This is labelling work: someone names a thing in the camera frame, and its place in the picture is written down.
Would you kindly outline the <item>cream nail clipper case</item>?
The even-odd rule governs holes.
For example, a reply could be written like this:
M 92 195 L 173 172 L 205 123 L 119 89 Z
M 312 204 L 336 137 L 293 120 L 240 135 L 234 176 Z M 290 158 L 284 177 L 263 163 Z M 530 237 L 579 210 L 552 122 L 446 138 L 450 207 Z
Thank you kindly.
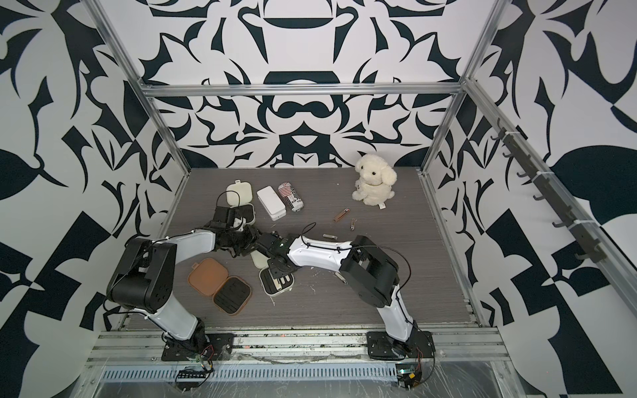
M 259 280 L 267 296 L 272 298 L 293 289 L 295 284 L 293 275 L 275 278 L 270 272 L 270 267 L 267 264 L 268 259 L 264 255 L 258 251 L 253 251 L 250 257 L 255 267 L 259 270 Z

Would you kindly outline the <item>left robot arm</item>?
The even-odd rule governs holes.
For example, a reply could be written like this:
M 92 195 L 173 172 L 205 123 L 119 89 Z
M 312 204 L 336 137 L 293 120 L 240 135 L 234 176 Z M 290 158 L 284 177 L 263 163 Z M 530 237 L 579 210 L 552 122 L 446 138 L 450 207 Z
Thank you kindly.
M 251 204 L 217 207 L 212 220 L 190 232 L 159 240 L 136 237 L 124 254 L 106 289 L 106 299 L 126 313 L 139 313 L 164 331 L 171 343 L 200 353 L 208 345 L 203 322 L 174 297 L 175 265 L 218 250 L 247 255 L 258 238 Z

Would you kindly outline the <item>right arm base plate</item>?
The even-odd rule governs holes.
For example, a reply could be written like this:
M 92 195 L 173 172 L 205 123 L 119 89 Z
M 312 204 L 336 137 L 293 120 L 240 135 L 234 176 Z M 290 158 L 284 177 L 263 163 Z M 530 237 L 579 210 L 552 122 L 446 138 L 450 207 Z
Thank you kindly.
M 401 361 L 407 358 L 435 357 L 436 348 L 430 332 L 413 329 L 406 342 L 391 338 L 385 332 L 367 332 L 368 356 L 379 361 Z

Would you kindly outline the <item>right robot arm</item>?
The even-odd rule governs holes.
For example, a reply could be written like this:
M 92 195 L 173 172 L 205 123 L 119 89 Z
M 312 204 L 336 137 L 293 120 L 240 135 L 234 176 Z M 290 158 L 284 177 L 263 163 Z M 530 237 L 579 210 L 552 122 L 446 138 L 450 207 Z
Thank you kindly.
M 268 258 L 276 278 L 303 267 L 339 274 L 364 303 L 377 309 L 391 343 L 407 352 L 416 349 L 418 327 L 401 296 L 399 266 L 368 237 L 336 242 L 269 233 L 257 239 L 255 249 Z

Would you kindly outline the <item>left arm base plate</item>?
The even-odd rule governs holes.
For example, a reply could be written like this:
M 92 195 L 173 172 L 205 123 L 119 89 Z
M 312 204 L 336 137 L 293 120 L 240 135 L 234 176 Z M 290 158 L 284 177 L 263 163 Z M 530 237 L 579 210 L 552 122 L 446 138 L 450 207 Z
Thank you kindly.
M 180 341 L 163 336 L 164 351 L 161 360 L 166 363 L 181 361 L 225 361 L 233 351 L 234 333 L 207 333 L 200 341 Z

